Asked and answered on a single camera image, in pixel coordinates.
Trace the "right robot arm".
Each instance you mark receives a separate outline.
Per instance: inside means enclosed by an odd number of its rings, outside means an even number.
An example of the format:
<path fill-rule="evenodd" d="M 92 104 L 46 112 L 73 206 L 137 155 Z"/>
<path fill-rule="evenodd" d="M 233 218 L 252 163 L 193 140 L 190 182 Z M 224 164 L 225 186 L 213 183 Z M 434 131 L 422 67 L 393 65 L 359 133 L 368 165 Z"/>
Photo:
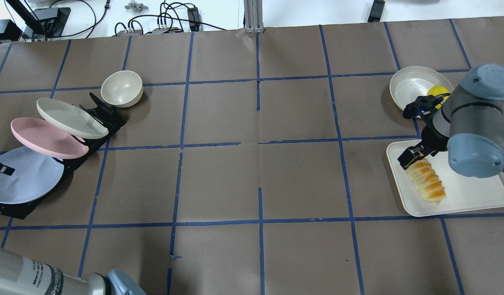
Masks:
<path fill-rule="evenodd" d="M 462 78 L 451 93 L 419 96 L 403 111 L 420 116 L 421 141 L 398 157 L 407 170 L 428 155 L 447 152 L 450 168 L 479 179 L 504 172 L 504 66 L 482 64 Z"/>

